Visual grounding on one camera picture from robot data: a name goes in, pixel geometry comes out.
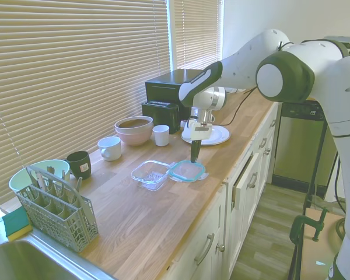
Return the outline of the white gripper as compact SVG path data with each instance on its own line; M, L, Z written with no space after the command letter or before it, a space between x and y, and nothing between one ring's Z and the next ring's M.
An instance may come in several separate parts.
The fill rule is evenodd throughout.
M187 129L189 131L189 139L192 141L190 160L194 163L200 154L201 141L209 139L212 134L212 124L199 122L191 118L187 122Z

